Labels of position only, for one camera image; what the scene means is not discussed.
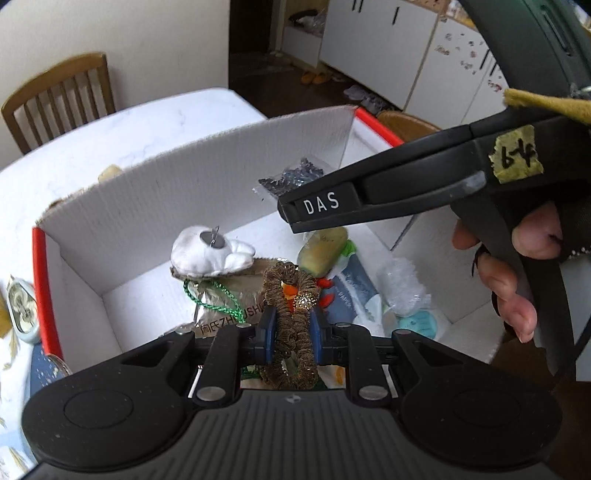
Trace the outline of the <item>green red tassel ornament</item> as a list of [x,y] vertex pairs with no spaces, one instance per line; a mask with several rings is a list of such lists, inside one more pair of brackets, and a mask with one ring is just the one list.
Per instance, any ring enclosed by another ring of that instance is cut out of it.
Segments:
[[331,286],[332,281],[315,279],[298,269],[183,283],[185,295],[195,306],[194,324],[207,331],[259,323],[266,307],[276,309],[280,319],[288,322],[307,322],[311,310],[331,303],[322,299],[322,291]]

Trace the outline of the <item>wooden chair behind table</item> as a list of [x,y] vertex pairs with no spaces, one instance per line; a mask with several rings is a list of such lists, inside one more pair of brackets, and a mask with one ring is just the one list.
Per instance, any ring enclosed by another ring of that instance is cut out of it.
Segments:
[[2,118],[24,155],[116,112],[107,56],[70,57],[25,82],[1,107]]

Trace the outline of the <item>red white cardboard box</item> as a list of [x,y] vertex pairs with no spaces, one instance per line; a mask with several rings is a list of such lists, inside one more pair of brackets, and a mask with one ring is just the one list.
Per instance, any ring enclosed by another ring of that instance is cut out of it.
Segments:
[[296,258],[304,239],[257,181],[304,157],[339,169],[396,142],[351,107],[308,111],[209,135],[61,201],[33,231],[46,353],[79,371],[189,322],[193,303],[169,271],[186,227],[216,226],[259,256]]

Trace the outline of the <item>white green embroidered sachet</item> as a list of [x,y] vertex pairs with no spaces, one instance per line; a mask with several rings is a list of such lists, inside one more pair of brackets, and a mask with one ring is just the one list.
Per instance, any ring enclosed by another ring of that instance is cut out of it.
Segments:
[[[240,388],[257,390],[274,390],[273,385],[263,381],[259,367],[249,366],[242,370]],[[329,365],[318,367],[318,382],[315,390],[334,390],[346,388],[346,369],[341,366]]]

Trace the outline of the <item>silver foil snack bag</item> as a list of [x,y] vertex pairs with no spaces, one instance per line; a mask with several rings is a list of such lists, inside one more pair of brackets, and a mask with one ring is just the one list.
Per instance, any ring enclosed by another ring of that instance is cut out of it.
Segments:
[[180,280],[194,306],[192,319],[173,329],[197,338],[214,337],[228,325],[256,325],[264,309],[263,274],[277,259],[256,258],[252,267],[235,274],[200,280]]

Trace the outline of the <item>white wooden wall cabinet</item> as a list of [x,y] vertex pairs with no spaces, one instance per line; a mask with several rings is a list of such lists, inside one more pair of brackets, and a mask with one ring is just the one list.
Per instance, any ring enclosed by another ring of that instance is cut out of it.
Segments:
[[307,1],[284,21],[283,53],[350,83],[346,97],[442,129],[504,108],[507,81],[457,1]]

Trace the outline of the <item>white blue printed pouch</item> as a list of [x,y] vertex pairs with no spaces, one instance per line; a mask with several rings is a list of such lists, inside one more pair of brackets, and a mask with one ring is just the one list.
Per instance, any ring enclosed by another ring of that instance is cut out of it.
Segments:
[[332,287],[322,298],[333,296],[325,307],[325,317],[331,324],[356,324],[370,334],[384,336],[383,302],[370,276],[363,268],[356,244],[348,240],[338,261],[329,273]]

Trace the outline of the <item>black beads plastic bag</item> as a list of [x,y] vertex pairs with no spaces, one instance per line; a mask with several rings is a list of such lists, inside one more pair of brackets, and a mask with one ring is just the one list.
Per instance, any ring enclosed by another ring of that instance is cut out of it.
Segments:
[[283,169],[280,174],[258,179],[253,192],[259,196],[279,199],[283,194],[290,193],[324,175],[325,167],[321,161],[304,157]]

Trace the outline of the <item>clear plastic bag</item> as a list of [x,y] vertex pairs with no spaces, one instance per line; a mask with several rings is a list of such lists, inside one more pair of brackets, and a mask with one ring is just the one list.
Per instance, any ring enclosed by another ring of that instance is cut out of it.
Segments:
[[410,317],[431,307],[431,294],[419,280],[415,264],[406,258],[391,258],[380,268],[378,290],[399,317]]

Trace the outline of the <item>beige small block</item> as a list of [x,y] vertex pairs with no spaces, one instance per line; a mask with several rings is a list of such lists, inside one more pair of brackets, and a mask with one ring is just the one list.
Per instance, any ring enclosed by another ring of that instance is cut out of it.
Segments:
[[123,170],[117,165],[109,165],[98,176],[98,182],[105,182],[115,178],[123,173]]

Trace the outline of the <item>light blue oval device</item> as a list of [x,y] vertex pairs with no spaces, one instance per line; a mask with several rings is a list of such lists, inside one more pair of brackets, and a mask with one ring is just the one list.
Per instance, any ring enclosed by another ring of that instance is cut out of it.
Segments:
[[429,310],[420,310],[408,317],[399,317],[398,329],[406,329],[435,340],[438,334],[438,323]]

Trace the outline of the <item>wooden chair beside box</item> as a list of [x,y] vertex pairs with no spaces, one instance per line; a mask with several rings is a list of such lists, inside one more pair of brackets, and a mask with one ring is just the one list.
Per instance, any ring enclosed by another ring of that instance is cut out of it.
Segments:
[[382,111],[377,119],[404,142],[418,140],[440,131],[432,123],[404,112]]

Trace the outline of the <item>pale green oval case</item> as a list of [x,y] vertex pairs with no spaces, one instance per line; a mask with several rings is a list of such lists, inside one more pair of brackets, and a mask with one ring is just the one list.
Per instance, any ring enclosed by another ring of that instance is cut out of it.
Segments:
[[7,305],[17,337],[31,345],[39,344],[40,321],[33,286],[20,278],[12,277],[7,286]]

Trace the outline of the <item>beige soap bar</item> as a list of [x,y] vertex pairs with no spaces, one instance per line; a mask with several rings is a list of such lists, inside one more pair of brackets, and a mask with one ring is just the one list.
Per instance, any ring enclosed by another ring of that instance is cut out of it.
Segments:
[[298,252],[298,267],[315,278],[324,277],[335,266],[348,240],[345,227],[315,231]]

